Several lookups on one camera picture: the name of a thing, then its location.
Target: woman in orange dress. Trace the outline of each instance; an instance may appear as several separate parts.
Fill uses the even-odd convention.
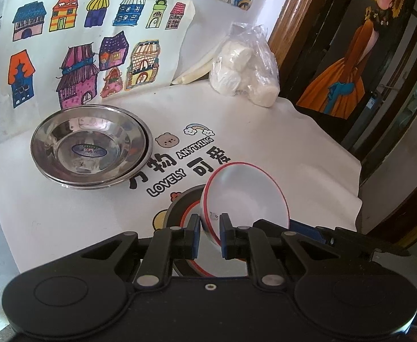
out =
[[[367,7],[365,23],[359,27],[340,60],[333,63],[308,85],[297,105],[334,117],[347,119],[365,94],[362,72],[381,32],[397,18],[404,0],[375,0],[376,9]]]

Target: white tablecloth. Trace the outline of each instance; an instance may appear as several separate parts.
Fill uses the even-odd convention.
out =
[[[109,103],[142,118],[154,138],[177,136],[179,143],[172,148],[154,142],[153,156],[169,163],[144,167],[148,180],[138,178],[136,189],[126,181],[101,190],[72,190],[37,170],[30,155],[33,130],[0,144],[0,222],[20,271],[123,231],[151,236],[153,217],[169,207],[170,194],[207,182],[207,165],[216,169],[227,160],[212,156],[253,163],[271,174],[291,219],[355,230],[362,203],[357,198],[360,163],[288,100],[278,99],[266,109],[196,82]],[[193,131],[187,131],[190,125]],[[161,145],[167,137],[159,139]],[[201,139],[208,145],[202,142],[195,152],[184,152]],[[223,153],[214,155],[213,147]],[[197,158],[206,164],[189,167]]]

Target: stacked metal plates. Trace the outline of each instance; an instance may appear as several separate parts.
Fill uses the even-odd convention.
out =
[[[136,115],[117,107],[83,105],[44,120],[31,139],[39,171],[73,189],[123,182],[148,161],[153,137]]]

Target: cartoon bear face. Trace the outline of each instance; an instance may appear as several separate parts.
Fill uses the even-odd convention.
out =
[[[162,146],[163,148],[172,148],[178,145],[178,143],[180,142],[180,139],[178,139],[178,137],[172,135],[169,132],[166,132],[158,136],[155,140],[159,144],[159,146]]]

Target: sunflower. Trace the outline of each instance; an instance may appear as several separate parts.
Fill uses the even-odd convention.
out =
[[[370,14],[372,13],[372,7],[369,6],[365,9],[365,20],[369,20],[370,19]]]
[[[394,3],[392,4],[392,16],[394,18],[397,18],[397,16],[400,14],[400,11],[403,7],[403,1],[404,0],[394,0]]]

